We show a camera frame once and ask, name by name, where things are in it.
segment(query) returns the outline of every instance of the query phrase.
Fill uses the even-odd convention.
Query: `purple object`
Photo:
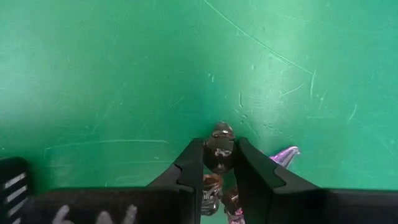
[[[297,146],[291,146],[270,158],[282,167],[288,168],[293,158],[298,154],[300,154],[300,149]]]

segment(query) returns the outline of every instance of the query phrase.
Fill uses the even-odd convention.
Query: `green mat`
[[[0,156],[145,185],[217,121],[322,187],[398,189],[398,1],[0,0]]]

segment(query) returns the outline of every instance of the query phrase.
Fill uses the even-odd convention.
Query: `black device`
[[[53,224],[67,205],[64,219],[74,224],[95,224],[101,211],[113,223],[123,223],[126,209],[137,208],[134,223],[199,224],[203,187],[204,140],[194,139],[175,162],[147,187],[58,189],[25,199],[32,193],[29,168],[20,158],[0,161],[1,199],[27,186],[18,201],[0,205],[4,224]],[[398,192],[323,189],[279,166],[246,138],[234,147],[234,174],[239,202],[247,224],[271,223],[398,223]],[[5,175],[4,170],[15,170]],[[13,190],[4,184],[21,173]],[[10,209],[18,203],[11,216]]]

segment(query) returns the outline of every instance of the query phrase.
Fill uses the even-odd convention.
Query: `purple crystal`
[[[298,154],[300,154],[300,149],[297,146],[291,146],[270,158],[282,167],[288,168],[293,158]]]

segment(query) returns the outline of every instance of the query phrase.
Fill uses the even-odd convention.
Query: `black plastic part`
[[[237,143],[234,168],[244,219],[253,223],[398,223],[398,192],[322,189]]]
[[[102,211],[121,223],[130,205],[137,207],[134,224],[199,224],[203,185],[203,141],[194,139],[175,162],[147,187],[54,190],[29,200],[22,223],[52,223],[59,209],[74,224],[94,224]]]
[[[28,163],[19,157],[0,159],[0,223],[17,222],[31,194]]]

